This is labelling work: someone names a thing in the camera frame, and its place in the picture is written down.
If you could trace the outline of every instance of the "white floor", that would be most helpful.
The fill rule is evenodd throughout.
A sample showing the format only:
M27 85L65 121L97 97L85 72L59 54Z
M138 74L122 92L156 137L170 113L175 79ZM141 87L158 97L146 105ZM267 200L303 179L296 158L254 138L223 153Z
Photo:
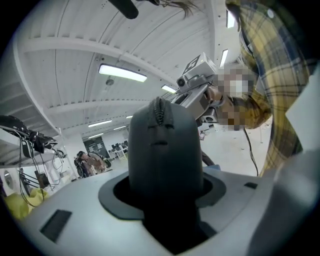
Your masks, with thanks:
M251 141L252 153L259 173L264 165L271 132L271 119L260 128L246 130ZM215 125L206 131L201 149L220 165L221 170L243 175L256 175L255 166L250 158L249 144L241 131L228 131L221 125ZM128 170L128 161L115 159L111 162L113 171Z

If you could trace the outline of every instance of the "ceiling light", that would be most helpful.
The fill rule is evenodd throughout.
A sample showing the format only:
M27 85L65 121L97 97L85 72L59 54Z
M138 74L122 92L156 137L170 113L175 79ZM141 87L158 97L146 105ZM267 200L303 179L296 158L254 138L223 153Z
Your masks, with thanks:
M164 89L164 90L166 90L166 91L168 91L168 92L170 92L170 93L172 93L172 94L174 94L174 93L176 92L175 89L169 87L168 85L164 85L164 86L162 86L161 88Z
M226 11L226 27L228 29L233 28L235 26L235 17L232 15L230 11Z
M114 128L113 130L119 130L119 129L124 128L124 127L126 127L126 125L125 125L125 126L118 127L118 128Z
M220 62L220 68L224 66L225 62L226 62L226 58L228 55L228 49L224 50L222 52L222 58L221 58L221 62Z
M108 121L103 121L103 122L97 122L97 123L93 123L93 124L89 124L88 127L95 127L95 126L99 126L99 125L104 125L104 124L107 124L107 123L111 123L112 120L108 120Z
M88 139L91 139L91 138L94 138L94 137L98 137L98 136L100 136L100 135L102 135L102 134L104 134L104 133L99 133L99 134L97 134L97 135L90 136L90 137L88 137Z
M144 74L140 74L122 67L106 64L101 64L99 68L99 74L128 78L139 82L144 82L147 80L147 77Z

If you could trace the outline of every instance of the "ceiling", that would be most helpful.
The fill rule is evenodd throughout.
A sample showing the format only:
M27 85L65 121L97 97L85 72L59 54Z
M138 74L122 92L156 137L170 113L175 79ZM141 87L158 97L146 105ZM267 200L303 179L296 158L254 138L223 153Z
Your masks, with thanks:
M139 11L136 19L126 19L106 0L39 3L13 39L11 60L25 77L12 80L12 86L17 94L20 87L28 88L33 104L16 100L7 105L8 113L37 108L32 111L40 110L45 125L61 128L66 136L80 133L85 140L128 125L126 116L157 96L171 99L161 87L176 88L187 63L202 52L217 66L225 49L226 63L240 55L237 28L226 27L224 0L196 0L199 10L186 18L178 8L132 2ZM147 80L99 74L102 63L142 73ZM114 84L107 85L108 79ZM88 127L106 120L112 122Z

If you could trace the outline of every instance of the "yellow fabric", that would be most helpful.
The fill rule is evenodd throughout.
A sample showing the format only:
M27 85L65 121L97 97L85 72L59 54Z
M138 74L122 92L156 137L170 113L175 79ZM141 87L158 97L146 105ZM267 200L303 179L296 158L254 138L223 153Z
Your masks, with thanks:
M43 190L43 195L44 199L49 197L49 194L45 190ZM43 195L40 188L34 188L31 190L30 196L25 195L25 197L31 205L37 207L43 202ZM34 208L23 199L21 194L17 193L5 197L4 201L11 214L19 220L26 217Z
M294 18L277 1L226 0L226 6L246 39L246 45L241 44L243 62L255 73L256 80L260 76L264 95L254 85L242 98L233 98L234 106L220 107L218 120L254 129L273 116L263 175L302 150L285 114L305 88L317 60L310 57Z

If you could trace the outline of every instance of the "shirt button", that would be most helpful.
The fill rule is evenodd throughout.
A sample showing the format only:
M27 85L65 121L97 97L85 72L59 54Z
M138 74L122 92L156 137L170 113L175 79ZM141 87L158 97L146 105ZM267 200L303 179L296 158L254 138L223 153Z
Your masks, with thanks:
M269 16L269 18L273 18L275 15L274 15L274 12L271 10L271 9L268 9L268 11L266 12Z

